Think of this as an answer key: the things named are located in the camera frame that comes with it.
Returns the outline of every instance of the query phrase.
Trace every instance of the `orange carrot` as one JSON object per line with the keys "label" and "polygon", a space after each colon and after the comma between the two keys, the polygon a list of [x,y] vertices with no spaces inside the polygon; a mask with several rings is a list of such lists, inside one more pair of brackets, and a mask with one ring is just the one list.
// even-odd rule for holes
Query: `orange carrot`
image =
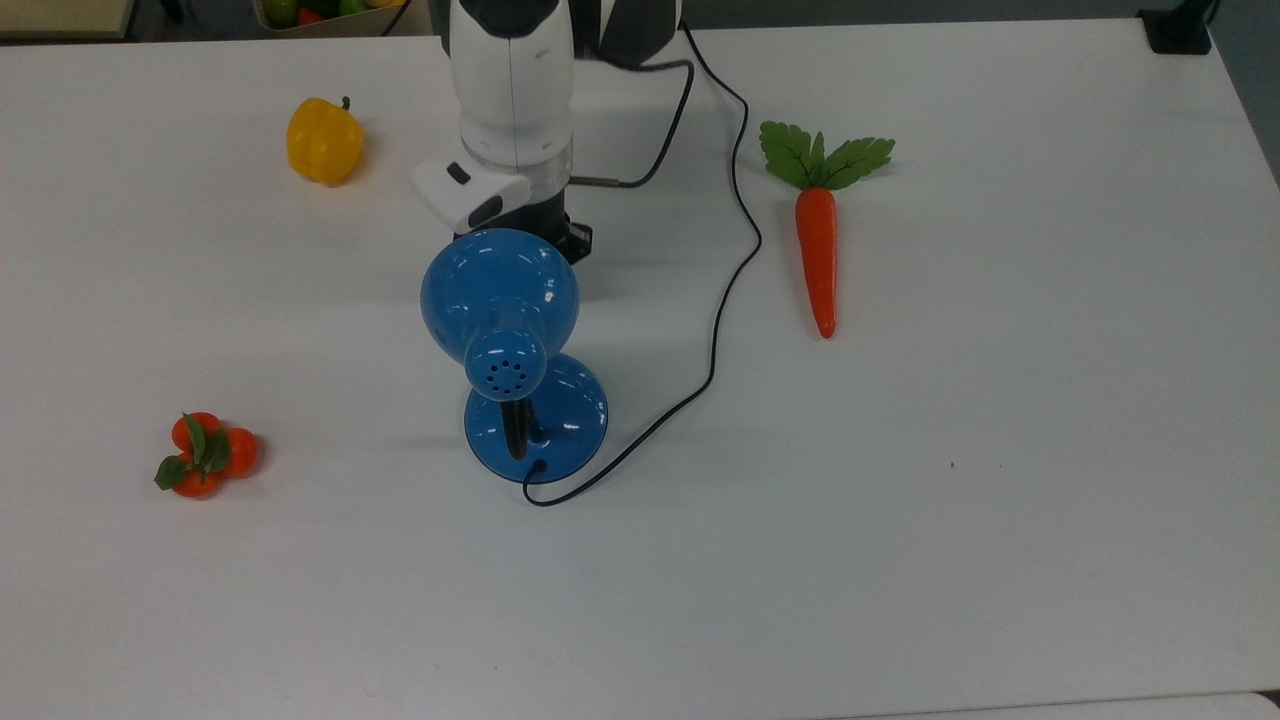
{"label": "orange carrot", "polygon": [[836,333],[836,199],[832,190],[849,187],[884,167],[892,140],[850,140],[826,154],[822,133],[810,138],[796,126],[760,124],[764,169],[800,188],[796,200],[796,234],[809,288],[809,306],[822,337]]}
{"label": "orange carrot", "polygon": [[809,306],[818,332],[836,334],[836,196],[826,187],[810,187],[796,200],[796,234]]}

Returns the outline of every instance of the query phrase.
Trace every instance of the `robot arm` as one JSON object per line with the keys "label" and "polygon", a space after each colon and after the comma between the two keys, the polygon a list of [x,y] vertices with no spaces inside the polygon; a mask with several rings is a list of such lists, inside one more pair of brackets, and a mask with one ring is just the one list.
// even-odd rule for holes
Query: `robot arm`
{"label": "robot arm", "polygon": [[573,58],[643,63],[675,35],[681,0],[431,0],[431,12],[462,113],[448,159],[420,165],[415,187],[456,234],[506,218],[563,251]]}

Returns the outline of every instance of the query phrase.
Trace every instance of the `table surface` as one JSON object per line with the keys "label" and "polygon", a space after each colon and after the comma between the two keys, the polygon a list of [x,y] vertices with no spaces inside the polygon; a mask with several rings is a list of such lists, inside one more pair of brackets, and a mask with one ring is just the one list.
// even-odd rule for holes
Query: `table surface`
{"label": "table surface", "polygon": [[0,37],[118,40],[134,0],[0,0]]}
{"label": "table surface", "polygon": [[[0,49],[0,715],[791,719],[1280,687],[1280,192],[1216,54],[1137,20],[699,33],[753,102],[899,141],[840,193],[841,328],[790,208],[716,384],[554,510],[483,470],[421,324],[456,123],[435,38]],[[682,41],[672,55],[685,54]],[[576,170],[676,76],[582,65]],[[366,160],[296,177],[293,108]],[[603,465],[705,370],[749,250],[705,81],[596,229],[568,351]],[[265,437],[207,502],[179,411]]]}

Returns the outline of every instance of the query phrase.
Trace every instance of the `gray floor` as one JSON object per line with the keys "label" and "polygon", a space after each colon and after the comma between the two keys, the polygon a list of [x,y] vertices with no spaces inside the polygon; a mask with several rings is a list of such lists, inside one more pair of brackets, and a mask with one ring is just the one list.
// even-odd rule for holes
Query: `gray floor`
{"label": "gray floor", "polygon": [[[182,24],[159,0],[140,0],[132,35],[141,41],[250,40],[266,32],[251,0],[179,0]],[[1178,0],[685,0],[692,28],[1132,18]],[[1280,0],[1222,0],[1213,38],[1231,73],[1271,172],[1280,178]]]}

